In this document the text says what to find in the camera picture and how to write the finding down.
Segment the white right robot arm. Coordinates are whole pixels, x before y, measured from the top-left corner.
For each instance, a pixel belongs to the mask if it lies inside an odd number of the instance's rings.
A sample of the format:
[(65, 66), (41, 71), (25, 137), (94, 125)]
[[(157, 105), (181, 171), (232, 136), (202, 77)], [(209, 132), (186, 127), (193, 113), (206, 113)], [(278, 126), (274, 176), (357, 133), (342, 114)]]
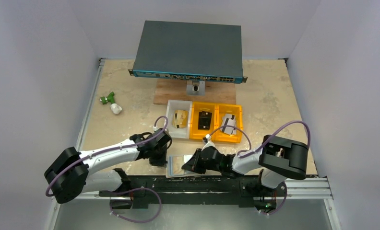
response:
[(302, 142), (266, 135), (262, 146), (241, 156), (224, 155), (211, 140), (205, 138), (204, 142), (205, 145), (196, 149), (182, 165), (183, 170), (197, 174), (210, 170), (228, 178), (237, 178), (262, 168), (259, 182), (269, 189), (275, 189), (285, 179), (306, 179), (309, 147)]

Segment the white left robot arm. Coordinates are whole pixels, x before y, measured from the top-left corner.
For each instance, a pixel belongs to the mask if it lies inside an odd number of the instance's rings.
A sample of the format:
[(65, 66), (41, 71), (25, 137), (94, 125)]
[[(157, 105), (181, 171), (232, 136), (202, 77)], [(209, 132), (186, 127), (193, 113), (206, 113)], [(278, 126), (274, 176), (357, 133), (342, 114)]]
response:
[(59, 204), (72, 201), (87, 192), (116, 192), (129, 187), (122, 169), (105, 169), (123, 162), (148, 159), (152, 166), (166, 164), (167, 149), (172, 143), (169, 133), (162, 128), (154, 133), (132, 135), (129, 139), (108, 147), (77, 151), (65, 149), (48, 167), (44, 177), (48, 183), (47, 196)]

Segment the gold cards stack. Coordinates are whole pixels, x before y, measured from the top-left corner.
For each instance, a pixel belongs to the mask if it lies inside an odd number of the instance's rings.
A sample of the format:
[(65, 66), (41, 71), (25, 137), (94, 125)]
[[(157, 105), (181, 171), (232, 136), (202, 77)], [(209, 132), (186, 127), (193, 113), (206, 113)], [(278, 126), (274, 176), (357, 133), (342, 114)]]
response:
[(176, 110), (173, 113), (172, 126), (174, 128), (186, 128), (188, 126), (189, 112), (187, 110)]

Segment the black VIP cards stack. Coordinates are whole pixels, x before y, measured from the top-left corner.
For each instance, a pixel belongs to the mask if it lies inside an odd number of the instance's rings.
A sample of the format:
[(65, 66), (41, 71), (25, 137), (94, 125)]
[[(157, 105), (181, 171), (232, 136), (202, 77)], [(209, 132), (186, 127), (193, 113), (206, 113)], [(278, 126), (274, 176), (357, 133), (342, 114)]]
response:
[(209, 130), (213, 114), (207, 111), (199, 112), (198, 130)]

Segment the silver cards stack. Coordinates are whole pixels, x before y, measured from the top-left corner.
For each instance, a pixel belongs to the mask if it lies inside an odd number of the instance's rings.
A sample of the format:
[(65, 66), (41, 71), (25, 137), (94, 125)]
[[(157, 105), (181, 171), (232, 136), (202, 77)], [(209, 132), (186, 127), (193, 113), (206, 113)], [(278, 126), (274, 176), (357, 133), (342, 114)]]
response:
[(225, 114), (222, 117), (222, 128), (221, 132), (227, 134), (227, 135), (236, 135), (237, 130), (235, 129), (236, 126), (236, 116), (233, 114)]

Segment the white plastic bin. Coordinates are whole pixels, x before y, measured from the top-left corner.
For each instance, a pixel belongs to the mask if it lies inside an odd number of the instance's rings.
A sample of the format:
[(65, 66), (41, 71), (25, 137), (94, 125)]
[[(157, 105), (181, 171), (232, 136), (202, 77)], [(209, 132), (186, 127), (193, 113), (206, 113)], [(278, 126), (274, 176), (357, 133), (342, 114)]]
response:
[[(188, 126), (186, 128), (174, 128), (172, 126), (173, 113), (176, 110), (187, 110), (189, 112), (188, 116)], [(191, 101), (180, 101), (180, 100), (169, 100), (167, 103), (166, 117), (169, 122), (167, 129), (173, 138), (189, 139), (190, 136), (190, 121), (192, 112), (192, 102)]]

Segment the yellow right plastic bin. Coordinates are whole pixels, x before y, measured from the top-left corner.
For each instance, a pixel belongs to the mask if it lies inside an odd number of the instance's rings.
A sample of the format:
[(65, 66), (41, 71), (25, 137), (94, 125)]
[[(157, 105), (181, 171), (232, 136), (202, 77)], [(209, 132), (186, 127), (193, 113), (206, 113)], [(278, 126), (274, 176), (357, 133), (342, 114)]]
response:
[[(236, 116), (236, 126), (239, 129), (243, 129), (243, 124), (242, 124), (242, 106), (237, 105), (237, 104), (224, 104), (224, 103), (218, 103), (218, 116), (217, 116), (217, 121), (218, 121), (218, 128), (221, 127), (222, 124), (222, 117), (225, 114), (233, 114)], [(242, 139), (242, 134), (237, 130), (236, 135), (227, 135), (223, 132), (221, 132), (221, 128), (214, 133), (214, 138), (215, 141), (218, 142), (227, 142), (227, 143), (240, 143)]]

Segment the yellow plastic bin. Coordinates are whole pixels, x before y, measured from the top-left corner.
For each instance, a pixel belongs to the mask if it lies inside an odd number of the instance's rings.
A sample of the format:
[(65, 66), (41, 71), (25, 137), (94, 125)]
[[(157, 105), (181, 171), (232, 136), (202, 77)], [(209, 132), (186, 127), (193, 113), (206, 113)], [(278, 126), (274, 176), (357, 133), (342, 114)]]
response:
[[(206, 103), (206, 102), (193, 102), (192, 103), (192, 112), (191, 112), (191, 121), (190, 121), (190, 139), (203, 139), (207, 134), (211, 134), (216, 128), (218, 128), (218, 107), (215, 103)], [(198, 117), (199, 112), (207, 111), (213, 114), (211, 120), (211, 127), (209, 130), (198, 130)]]
[[(242, 124), (242, 106), (237, 105), (237, 104), (224, 104), (224, 103), (218, 103), (218, 116), (217, 116), (217, 121), (218, 121), (218, 128), (221, 127), (222, 124), (222, 117), (225, 114), (233, 114), (236, 116), (236, 126), (239, 129), (243, 129), (243, 124)], [(227, 143), (240, 143), (242, 139), (242, 134), (237, 130), (236, 135), (227, 135), (223, 132), (221, 132), (221, 128), (214, 133), (214, 138), (215, 141), (218, 142), (227, 142)]]

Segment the yellow middle plastic bin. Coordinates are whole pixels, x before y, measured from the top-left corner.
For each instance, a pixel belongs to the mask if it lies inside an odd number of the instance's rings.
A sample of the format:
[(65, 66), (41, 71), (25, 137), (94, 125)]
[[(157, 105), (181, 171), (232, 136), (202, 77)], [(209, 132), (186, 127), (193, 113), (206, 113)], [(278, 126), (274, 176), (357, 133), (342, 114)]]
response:
[[(203, 139), (207, 134), (211, 134), (216, 128), (218, 128), (218, 107), (215, 103), (206, 103), (206, 102), (193, 102), (192, 103), (192, 112), (191, 112), (191, 121), (190, 121), (190, 139)], [(209, 130), (198, 130), (198, 117), (199, 112), (207, 111), (213, 114), (211, 120), (211, 127)]]

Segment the green white pipe fitting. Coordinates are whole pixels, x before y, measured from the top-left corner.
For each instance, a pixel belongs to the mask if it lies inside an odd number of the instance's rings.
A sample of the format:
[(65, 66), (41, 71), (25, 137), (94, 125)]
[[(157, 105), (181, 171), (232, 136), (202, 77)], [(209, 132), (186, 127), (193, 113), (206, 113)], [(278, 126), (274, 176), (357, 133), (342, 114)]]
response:
[(99, 98), (101, 104), (110, 104), (111, 112), (118, 115), (122, 111), (122, 107), (118, 105), (115, 101), (115, 93), (110, 92), (107, 96), (102, 96)]

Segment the wooden board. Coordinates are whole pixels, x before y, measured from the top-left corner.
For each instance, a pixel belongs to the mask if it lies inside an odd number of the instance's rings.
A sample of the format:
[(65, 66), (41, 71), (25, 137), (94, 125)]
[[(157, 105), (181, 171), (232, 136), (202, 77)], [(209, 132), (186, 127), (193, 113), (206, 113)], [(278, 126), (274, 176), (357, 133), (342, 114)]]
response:
[(205, 95), (189, 95), (184, 80), (156, 81), (154, 104), (166, 105), (168, 100), (197, 101), (236, 104), (236, 88), (233, 83), (206, 82)]

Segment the black front rail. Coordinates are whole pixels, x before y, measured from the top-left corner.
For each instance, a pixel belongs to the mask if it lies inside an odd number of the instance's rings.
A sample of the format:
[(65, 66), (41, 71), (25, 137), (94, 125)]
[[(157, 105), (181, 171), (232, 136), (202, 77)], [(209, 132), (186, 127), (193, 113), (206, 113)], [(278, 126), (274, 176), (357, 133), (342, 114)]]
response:
[(258, 175), (231, 179), (221, 175), (166, 178), (162, 175), (126, 175), (129, 187), (116, 192), (99, 191), (100, 197), (110, 197), (115, 209), (148, 208), (164, 205), (234, 205), (272, 211), (277, 199), (287, 195), (285, 183), (275, 189), (261, 185)]

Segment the grey network switch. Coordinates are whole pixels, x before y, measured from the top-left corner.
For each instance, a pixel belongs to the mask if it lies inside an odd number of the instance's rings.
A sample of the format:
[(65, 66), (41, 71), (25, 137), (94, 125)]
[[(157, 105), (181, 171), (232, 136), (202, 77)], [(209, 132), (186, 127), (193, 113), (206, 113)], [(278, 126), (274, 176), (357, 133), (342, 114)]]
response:
[(241, 84), (240, 25), (145, 21), (134, 77)]

